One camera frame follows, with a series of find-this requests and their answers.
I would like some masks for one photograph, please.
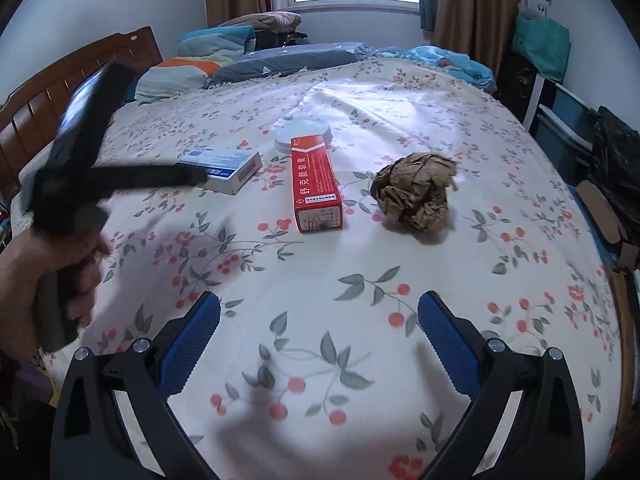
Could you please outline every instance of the window frame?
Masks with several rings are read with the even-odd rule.
[[[287,10],[317,10],[317,9],[340,9],[340,8],[367,8],[404,10],[418,14],[420,4],[413,2],[401,2],[399,0],[309,0],[297,2],[296,0],[284,0],[281,2]]]

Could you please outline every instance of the black handle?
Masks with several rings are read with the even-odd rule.
[[[87,231],[101,231],[108,214],[95,205],[76,211],[72,232],[81,236]],[[33,301],[33,322],[36,336],[45,352],[55,352],[78,338],[79,319],[69,319],[69,301],[78,295],[78,275],[93,259],[89,255],[75,265],[46,274],[38,280]]]
[[[76,295],[80,265],[40,278],[33,304],[38,341],[45,352],[55,352],[78,338],[79,320],[68,318],[66,308]]]

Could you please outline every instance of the crumpled paper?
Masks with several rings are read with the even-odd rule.
[[[437,153],[412,153],[382,168],[370,193],[394,224],[418,231],[441,231],[447,224],[448,186],[456,184],[456,163]]]

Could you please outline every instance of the wooden headboard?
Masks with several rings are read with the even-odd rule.
[[[7,203],[20,191],[20,170],[56,136],[73,91],[114,57],[133,60],[139,75],[162,61],[151,27],[143,27],[79,48],[9,95],[0,108],[0,191]]]

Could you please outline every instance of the black handheld device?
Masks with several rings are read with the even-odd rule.
[[[23,186],[26,211],[33,211],[38,236],[59,237],[101,230],[108,214],[98,206],[118,189],[195,186],[206,180],[203,168],[180,166],[94,166],[109,120],[136,76],[135,68],[113,60],[89,76],[73,93],[46,165]],[[77,293],[85,261],[43,276],[33,304],[42,349],[59,350],[78,337],[78,321],[66,306]]]

